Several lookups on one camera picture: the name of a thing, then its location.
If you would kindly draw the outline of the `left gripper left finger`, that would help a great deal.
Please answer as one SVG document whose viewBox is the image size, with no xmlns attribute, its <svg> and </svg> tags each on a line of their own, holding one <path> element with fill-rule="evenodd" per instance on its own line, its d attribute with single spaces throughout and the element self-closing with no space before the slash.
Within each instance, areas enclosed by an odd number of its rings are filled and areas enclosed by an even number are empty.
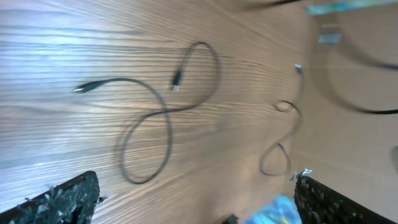
<svg viewBox="0 0 398 224">
<path fill-rule="evenodd" d="M 99 203 L 99 180 L 89 170 L 2 212 L 1 224 L 90 224 Z"/>
</svg>

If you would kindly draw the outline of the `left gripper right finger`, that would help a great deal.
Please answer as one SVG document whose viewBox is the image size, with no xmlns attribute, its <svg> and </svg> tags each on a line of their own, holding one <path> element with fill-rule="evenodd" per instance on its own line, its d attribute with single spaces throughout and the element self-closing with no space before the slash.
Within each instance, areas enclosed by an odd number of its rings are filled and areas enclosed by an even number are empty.
<svg viewBox="0 0 398 224">
<path fill-rule="evenodd" d="M 397 224 L 309 177 L 311 170 L 294 174 L 294 202 L 306 224 Z"/>
</svg>

